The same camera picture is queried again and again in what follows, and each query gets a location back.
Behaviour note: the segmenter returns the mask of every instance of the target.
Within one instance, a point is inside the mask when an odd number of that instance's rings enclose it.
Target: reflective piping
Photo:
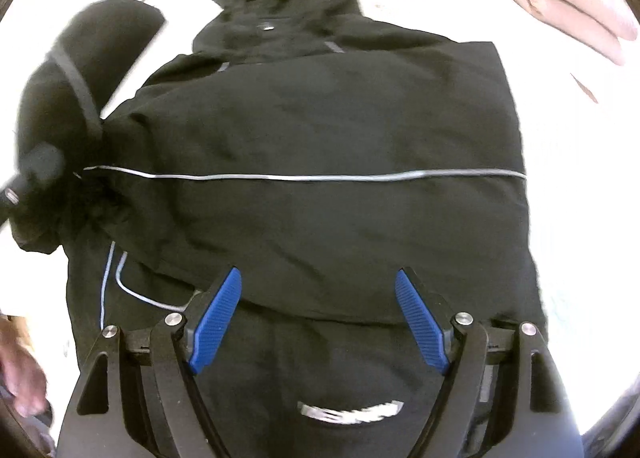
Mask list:
[[[102,275],[102,290],[100,291],[100,330],[104,329],[104,291],[107,289],[107,279],[109,279],[109,271],[111,270],[111,261],[113,260],[113,251],[116,248],[116,242],[111,242],[109,249],[109,257],[107,264],[104,266],[104,274]]]
[[[338,52],[339,54],[344,54],[344,50],[342,50],[338,45],[336,45],[334,42],[324,42],[324,44],[331,48],[331,50],[333,50],[334,52]]]
[[[85,171],[94,169],[108,169],[119,171],[142,178],[173,178],[177,180],[281,180],[288,182],[398,182],[403,180],[418,180],[431,177],[516,177],[523,180],[527,175],[511,169],[418,169],[402,173],[388,173],[386,175],[252,175],[244,173],[229,173],[222,175],[158,175],[145,173],[126,167],[114,165],[92,165]]]
[[[128,255],[128,252],[124,251],[122,253],[122,256],[120,257],[120,261],[118,262],[118,267],[116,268],[116,283],[118,284],[118,286],[121,289],[123,289],[123,291],[125,291],[125,292],[127,292],[127,294],[132,295],[133,297],[139,299],[140,301],[144,301],[145,303],[153,305],[154,307],[162,308],[164,310],[171,310],[173,312],[184,312],[185,310],[187,310],[187,307],[189,306],[191,300],[196,295],[198,295],[200,293],[199,291],[194,291],[193,295],[190,297],[190,299],[188,300],[186,305],[183,305],[182,307],[176,307],[175,305],[167,305],[165,303],[158,303],[158,301],[154,301],[153,299],[150,299],[150,298],[146,297],[145,295],[138,294],[137,292],[134,292],[134,291],[128,289],[127,287],[125,287],[122,284],[122,280],[120,278],[120,275],[122,273],[122,269],[124,268],[124,263],[125,263],[125,261],[127,261],[127,255]]]
[[[60,44],[54,44],[49,52],[51,59],[58,65],[62,73],[65,75],[66,80],[71,89],[76,94],[78,104],[82,109],[82,115],[86,122],[86,129],[94,139],[102,138],[102,123],[100,122],[100,114],[95,106],[94,97],[91,95],[91,90],[87,85],[84,77],[80,74],[78,67],[74,64],[73,60],[66,53],[65,49]]]

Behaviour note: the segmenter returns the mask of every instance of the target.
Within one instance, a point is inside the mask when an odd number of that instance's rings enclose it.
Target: textured rubber pad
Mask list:
[[[240,271],[233,268],[194,332],[193,354],[189,361],[193,373],[199,374],[216,356],[229,321],[240,301],[241,292]]]
[[[396,276],[396,298],[424,361],[442,375],[449,369],[444,334],[404,271]]]

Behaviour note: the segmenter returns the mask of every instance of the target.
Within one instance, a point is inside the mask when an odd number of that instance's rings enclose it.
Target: jacket sleeve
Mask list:
[[[27,251],[53,252],[74,172],[102,154],[100,111],[131,66],[164,24],[157,9],[137,0],[104,0],[76,15],[46,60],[28,80],[17,121],[17,161],[40,143],[60,149],[63,177],[29,197],[11,220],[17,244]]]

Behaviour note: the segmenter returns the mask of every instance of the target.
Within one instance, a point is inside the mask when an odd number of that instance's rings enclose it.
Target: metal fastener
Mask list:
[[[4,195],[6,196],[7,200],[14,205],[18,205],[18,203],[20,202],[20,198],[12,189],[7,188],[6,190],[4,190]]]
[[[171,313],[167,317],[164,318],[164,323],[167,326],[176,326],[177,324],[180,324],[181,322],[182,322],[182,314],[179,314],[177,312]]]
[[[531,323],[522,323],[522,333],[526,335],[535,335],[538,332],[536,326]]]
[[[458,312],[456,314],[456,323],[462,324],[463,326],[469,326],[473,323],[474,318],[471,317],[471,314],[466,312]]]
[[[105,339],[111,339],[114,335],[116,335],[116,333],[118,333],[118,327],[114,326],[113,324],[110,324],[108,327],[102,330],[102,336],[105,337]]]

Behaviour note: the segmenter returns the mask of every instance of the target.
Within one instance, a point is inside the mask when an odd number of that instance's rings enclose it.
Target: human hand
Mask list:
[[[18,342],[14,325],[0,317],[0,378],[14,398],[22,417],[40,414],[46,408],[47,379],[42,368]]]

